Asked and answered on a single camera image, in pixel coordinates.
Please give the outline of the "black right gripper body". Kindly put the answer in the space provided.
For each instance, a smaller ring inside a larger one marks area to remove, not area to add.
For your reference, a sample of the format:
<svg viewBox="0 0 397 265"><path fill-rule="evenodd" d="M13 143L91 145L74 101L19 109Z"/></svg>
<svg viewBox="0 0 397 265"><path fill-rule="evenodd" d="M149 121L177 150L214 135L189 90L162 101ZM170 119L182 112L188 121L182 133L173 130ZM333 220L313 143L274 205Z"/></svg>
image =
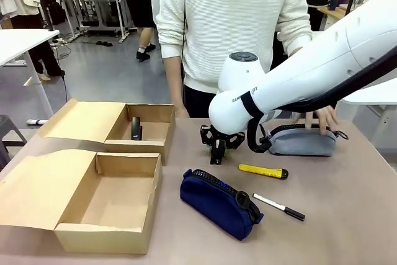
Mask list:
<svg viewBox="0 0 397 265"><path fill-rule="evenodd" d="M211 133L215 140L233 141L234 138L236 137L235 134L228 135L221 133L215 127L211 128Z"/></svg>

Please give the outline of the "person's right hand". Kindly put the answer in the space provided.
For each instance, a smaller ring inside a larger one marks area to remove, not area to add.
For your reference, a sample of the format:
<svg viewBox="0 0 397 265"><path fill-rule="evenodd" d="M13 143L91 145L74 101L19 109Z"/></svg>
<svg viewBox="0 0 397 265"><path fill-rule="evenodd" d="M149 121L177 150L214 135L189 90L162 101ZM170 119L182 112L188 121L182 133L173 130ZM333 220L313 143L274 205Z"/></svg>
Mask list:
<svg viewBox="0 0 397 265"><path fill-rule="evenodd" d="M187 109L184 107L184 105L174 106L174 108L175 108L176 118L188 119L190 117L190 115L189 115Z"/></svg>

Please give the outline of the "person's left hand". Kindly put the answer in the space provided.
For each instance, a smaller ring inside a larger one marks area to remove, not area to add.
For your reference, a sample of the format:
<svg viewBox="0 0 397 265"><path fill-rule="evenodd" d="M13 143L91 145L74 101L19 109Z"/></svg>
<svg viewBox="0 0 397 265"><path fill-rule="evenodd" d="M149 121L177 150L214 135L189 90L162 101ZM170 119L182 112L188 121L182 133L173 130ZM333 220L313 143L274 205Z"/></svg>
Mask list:
<svg viewBox="0 0 397 265"><path fill-rule="evenodd" d="M320 134L326 135L329 127L333 132L337 130L338 120L336 111L332 106L305 113L305 128L312 128L314 116L317 116Z"/></svg>

